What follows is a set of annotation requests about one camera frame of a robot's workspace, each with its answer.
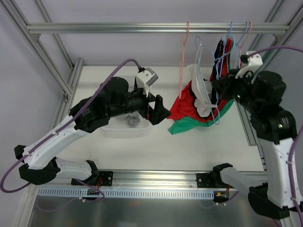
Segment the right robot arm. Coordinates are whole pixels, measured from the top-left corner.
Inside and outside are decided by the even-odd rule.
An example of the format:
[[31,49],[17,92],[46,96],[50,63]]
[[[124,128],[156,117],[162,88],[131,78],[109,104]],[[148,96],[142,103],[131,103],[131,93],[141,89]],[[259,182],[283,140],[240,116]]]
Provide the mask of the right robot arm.
[[218,188],[227,184],[245,194],[251,208],[264,217],[281,220],[292,211],[301,214],[303,197],[296,177],[294,149],[302,132],[296,129],[295,117],[280,105],[286,90],[282,77],[261,71],[256,78],[251,72],[238,78],[236,70],[231,70],[212,85],[223,99],[236,101],[250,113],[267,168],[267,182],[262,183],[224,163],[213,168],[212,184]]

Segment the white tank top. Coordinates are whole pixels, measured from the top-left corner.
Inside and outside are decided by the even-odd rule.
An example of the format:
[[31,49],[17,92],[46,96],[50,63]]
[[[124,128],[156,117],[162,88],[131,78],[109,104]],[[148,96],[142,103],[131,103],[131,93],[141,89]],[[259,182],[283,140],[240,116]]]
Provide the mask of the white tank top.
[[[191,64],[187,66],[187,69],[189,69],[191,76],[191,90],[195,95],[194,107],[196,108],[198,116],[200,117],[211,116],[209,107],[214,105],[212,104],[209,106],[208,104],[205,103],[207,101],[207,97],[204,93],[204,87],[201,78],[199,76],[198,64],[197,63]],[[210,86],[210,88],[213,88],[209,80],[205,81],[205,85],[207,87]]]

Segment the grey tank top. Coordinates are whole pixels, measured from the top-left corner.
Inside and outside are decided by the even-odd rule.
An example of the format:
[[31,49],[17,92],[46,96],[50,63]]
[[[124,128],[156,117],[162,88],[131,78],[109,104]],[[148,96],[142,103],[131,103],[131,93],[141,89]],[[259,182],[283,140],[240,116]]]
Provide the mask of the grey tank top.
[[138,116],[128,116],[127,117],[127,124],[129,125],[129,127],[131,128],[135,128],[138,126],[138,124],[140,123],[140,118]]

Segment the light blue hanger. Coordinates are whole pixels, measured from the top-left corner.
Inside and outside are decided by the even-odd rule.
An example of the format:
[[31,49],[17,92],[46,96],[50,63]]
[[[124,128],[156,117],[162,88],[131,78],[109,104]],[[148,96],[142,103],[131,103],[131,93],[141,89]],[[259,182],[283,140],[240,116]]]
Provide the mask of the light blue hanger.
[[[209,49],[207,46],[205,46],[204,44],[202,44],[202,40],[201,40],[200,36],[198,36],[198,35],[195,38],[195,45],[196,45],[196,50],[197,50],[195,63],[198,64],[199,76],[201,78],[201,81],[202,81],[202,84],[203,84],[203,87],[204,87],[204,93],[205,93],[205,95],[207,97],[207,101],[205,103],[210,106],[210,105],[212,105],[212,103],[211,103],[212,88],[210,88],[210,86],[208,86],[209,87],[208,88],[205,85],[206,79],[204,79],[203,76],[202,76],[202,71],[201,71],[200,63],[201,63],[201,57],[202,57],[202,47],[205,47],[207,50],[209,50],[212,53],[213,59],[214,59],[214,52],[211,49]],[[210,106],[209,107],[209,109],[210,109],[210,115],[211,115],[211,117],[213,119],[213,123],[215,125],[218,125],[220,123],[220,111],[219,111],[219,108],[217,106],[218,102],[219,102],[219,95],[217,94],[217,103],[214,104],[214,106]]]

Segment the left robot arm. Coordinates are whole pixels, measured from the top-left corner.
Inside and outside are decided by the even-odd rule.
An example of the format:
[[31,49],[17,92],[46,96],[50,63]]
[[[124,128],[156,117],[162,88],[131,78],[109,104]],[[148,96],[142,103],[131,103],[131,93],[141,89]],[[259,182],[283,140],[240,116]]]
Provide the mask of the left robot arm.
[[57,155],[76,140],[109,124],[109,120],[121,115],[138,112],[152,125],[157,125],[171,115],[163,105],[160,95],[146,95],[143,88],[129,91],[128,82],[113,77],[89,105],[88,98],[81,100],[57,125],[53,132],[44,136],[41,146],[18,145],[14,148],[18,160],[24,158],[19,167],[20,178],[34,185],[46,184],[55,178],[71,179],[71,184],[96,185],[100,173],[92,160],[83,162],[63,160]]

